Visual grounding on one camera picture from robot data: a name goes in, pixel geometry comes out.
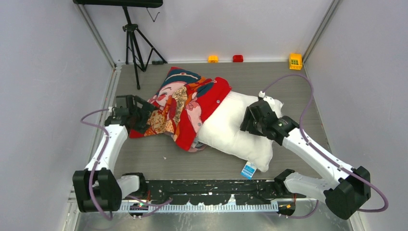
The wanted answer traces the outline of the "red cartoon print pillowcase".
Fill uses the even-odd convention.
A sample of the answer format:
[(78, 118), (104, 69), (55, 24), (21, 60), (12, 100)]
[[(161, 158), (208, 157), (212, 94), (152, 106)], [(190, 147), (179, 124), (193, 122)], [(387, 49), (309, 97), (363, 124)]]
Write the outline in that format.
[(198, 132), (231, 90), (229, 83), (221, 77), (205, 78), (172, 67), (159, 90), (148, 100), (157, 107), (147, 121), (150, 127), (145, 132), (132, 129), (129, 137), (137, 139), (166, 134), (181, 149), (200, 151), (205, 145), (197, 141)]

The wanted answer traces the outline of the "white pillow insert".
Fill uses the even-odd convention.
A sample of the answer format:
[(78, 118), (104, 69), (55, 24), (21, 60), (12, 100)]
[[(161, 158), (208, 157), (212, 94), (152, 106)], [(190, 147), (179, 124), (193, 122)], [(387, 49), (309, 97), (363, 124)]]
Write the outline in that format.
[(258, 101), (256, 96), (231, 91), (204, 121), (195, 142), (234, 155), (266, 172), (273, 157), (273, 141), (240, 130), (246, 108)]

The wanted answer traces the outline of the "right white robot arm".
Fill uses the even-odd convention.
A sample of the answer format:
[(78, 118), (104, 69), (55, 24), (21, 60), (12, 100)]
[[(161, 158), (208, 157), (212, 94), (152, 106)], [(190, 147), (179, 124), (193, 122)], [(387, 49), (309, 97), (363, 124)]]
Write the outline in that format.
[(365, 184), (365, 181), (370, 182), (367, 169), (354, 168), (333, 156), (302, 131), (293, 119), (278, 117), (267, 101), (260, 99), (246, 108), (240, 130), (275, 141), (320, 175), (319, 179), (311, 178), (286, 169), (274, 178), (278, 196), (284, 198), (296, 193), (314, 198), (344, 220), (370, 199), (370, 187)]

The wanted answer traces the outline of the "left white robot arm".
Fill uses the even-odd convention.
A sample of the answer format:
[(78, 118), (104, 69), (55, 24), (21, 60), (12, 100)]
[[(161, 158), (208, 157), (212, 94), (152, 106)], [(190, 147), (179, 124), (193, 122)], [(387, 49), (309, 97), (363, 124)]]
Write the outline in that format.
[(150, 127), (147, 122), (157, 107), (136, 95), (121, 95), (115, 106), (105, 109), (108, 117), (103, 125), (82, 124), (100, 129), (103, 137), (93, 157), (83, 170), (74, 172), (72, 181), (80, 212), (100, 212), (107, 215), (120, 209), (122, 200), (131, 195), (142, 199), (148, 187), (142, 173), (126, 173), (114, 176), (114, 167), (124, 142), (132, 131), (144, 133)]

